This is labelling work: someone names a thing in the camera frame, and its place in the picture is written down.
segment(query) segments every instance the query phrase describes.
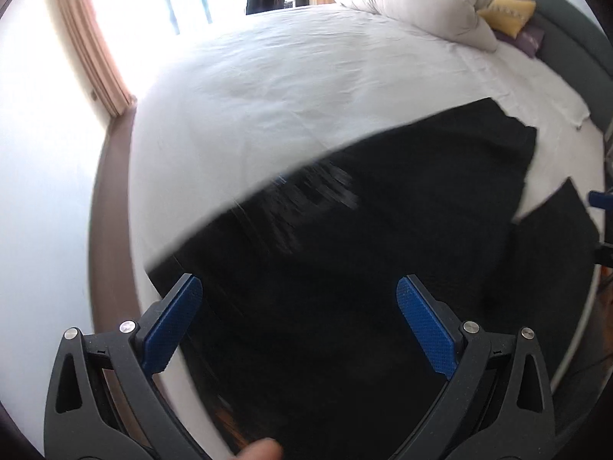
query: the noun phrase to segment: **blue object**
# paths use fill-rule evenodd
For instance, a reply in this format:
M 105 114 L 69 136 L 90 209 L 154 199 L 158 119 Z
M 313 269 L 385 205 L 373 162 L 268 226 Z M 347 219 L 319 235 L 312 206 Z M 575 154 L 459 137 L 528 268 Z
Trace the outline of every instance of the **blue object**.
M 146 375 L 164 371 L 202 303 L 202 284 L 191 276 L 170 301 L 143 341 L 141 367 Z
M 433 370 L 450 380 L 457 368 L 456 346 L 436 313 L 406 277 L 398 282 L 396 300 Z
M 587 202 L 590 206 L 604 209 L 605 211 L 613 210 L 613 194 L 603 194 L 592 190 L 587 194 Z

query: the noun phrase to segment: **gray headboard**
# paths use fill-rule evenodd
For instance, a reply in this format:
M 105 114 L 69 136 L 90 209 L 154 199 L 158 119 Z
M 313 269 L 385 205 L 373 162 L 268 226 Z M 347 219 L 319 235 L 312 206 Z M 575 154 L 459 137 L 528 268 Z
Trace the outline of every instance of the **gray headboard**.
M 592 121 L 606 131 L 613 118 L 613 46 L 566 0 L 535 0 L 533 22 L 544 29 L 537 56 L 579 93 Z

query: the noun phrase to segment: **purple pillow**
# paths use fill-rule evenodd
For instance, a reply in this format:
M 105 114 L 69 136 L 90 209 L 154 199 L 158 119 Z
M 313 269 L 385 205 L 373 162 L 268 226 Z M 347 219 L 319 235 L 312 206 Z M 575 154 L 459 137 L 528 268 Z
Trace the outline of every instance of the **purple pillow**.
M 509 35 L 501 33 L 500 31 L 494 31 L 496 38 L 505 43 L 513 45 L 515 48 L 520 49 L 528 57 L 533 59 L 541 47 L 543 37 L 545 36 L 544 30 L 535 26 L 531 22 L 528 22 L 523 29 L 517 35 L 517 38 L 512 38 Z

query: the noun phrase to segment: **white wall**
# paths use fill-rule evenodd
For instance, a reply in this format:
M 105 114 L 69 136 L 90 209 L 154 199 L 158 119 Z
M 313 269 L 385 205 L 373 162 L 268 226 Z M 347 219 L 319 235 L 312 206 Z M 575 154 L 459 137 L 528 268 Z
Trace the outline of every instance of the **white wall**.
M 62 333 L 92 331 L 88 227 L 108 115 L 90 90 L 54 0 L 13 0 L 0 19 L 0 401 L 41 451 Z

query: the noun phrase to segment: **human hand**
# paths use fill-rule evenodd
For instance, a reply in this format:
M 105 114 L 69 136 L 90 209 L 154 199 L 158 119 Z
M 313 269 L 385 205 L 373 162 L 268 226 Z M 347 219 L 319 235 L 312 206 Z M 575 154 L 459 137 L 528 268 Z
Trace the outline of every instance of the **human hand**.
M 247 446 L 237 460 L 281 460 L 283 448 L 274 439 L 261 439 Z

